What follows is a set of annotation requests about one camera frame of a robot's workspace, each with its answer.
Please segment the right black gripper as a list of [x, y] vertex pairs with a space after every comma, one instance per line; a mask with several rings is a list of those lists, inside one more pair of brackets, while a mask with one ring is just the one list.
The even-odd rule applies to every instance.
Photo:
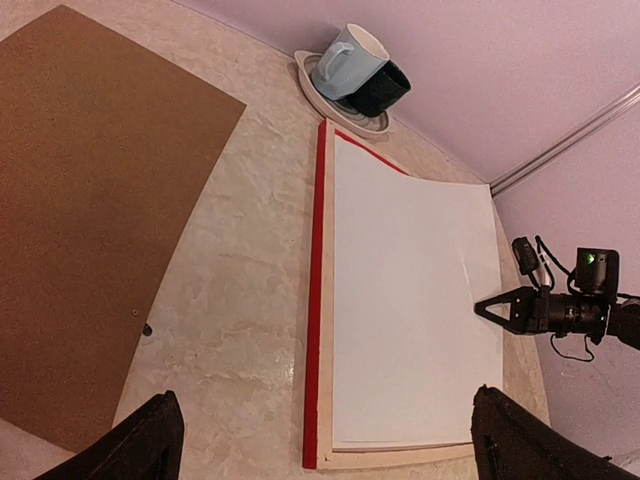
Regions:
[[[601, 343], [618, 299], [619, 253], [580, 247], [572, 270], [562, 266], [546, 247], [538, 247], [536, 253], [549, 282], [539, 281], [537, 291], [519, 287], [479, 301], [474, 305], [475, 314], [510, 333], [581, 334], [595, 345]], [[565, 293], [553, 291], [550, 264], [565, 273]]]

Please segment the brown backing board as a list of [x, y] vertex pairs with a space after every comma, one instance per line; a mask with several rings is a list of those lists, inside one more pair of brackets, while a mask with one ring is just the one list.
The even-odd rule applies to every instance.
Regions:
[[1, 44], [1, 416], [69, 451], [112, 426], [244, 105], [60, 5]]

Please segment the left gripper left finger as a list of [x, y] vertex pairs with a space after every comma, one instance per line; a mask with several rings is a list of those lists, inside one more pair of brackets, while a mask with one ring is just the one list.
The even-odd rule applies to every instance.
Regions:
[[39, 477], [177, 479], [183, 416], [175, 393], [156, 394], [93, 445]]

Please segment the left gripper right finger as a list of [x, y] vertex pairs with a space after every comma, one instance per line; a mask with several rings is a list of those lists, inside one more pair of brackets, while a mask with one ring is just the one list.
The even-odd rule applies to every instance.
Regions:
[[574, 444], [495, 387], [473, 399], [471, 434], [480, 479], [633, 479]]

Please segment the red and wood picture frame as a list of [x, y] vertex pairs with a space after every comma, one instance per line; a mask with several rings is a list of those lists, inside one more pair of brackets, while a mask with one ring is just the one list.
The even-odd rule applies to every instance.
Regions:
[[336, 471], [409, 466], [471, 457], [473, 445], [343, 452], [333, 447], [335, 143], [341, 138], [391, 169], [413, 173], [353, 133], [325, 119], [318, 126], [306, 342], [301, 465]]

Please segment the red and dark photo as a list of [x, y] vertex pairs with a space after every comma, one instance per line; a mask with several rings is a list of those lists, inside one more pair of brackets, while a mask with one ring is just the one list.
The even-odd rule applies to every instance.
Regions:
[[467, 443], [473, 398], [503, 383], [503, 333], [484, 185], [399, 172], [335, 144], [334, 432], [341, 450]]

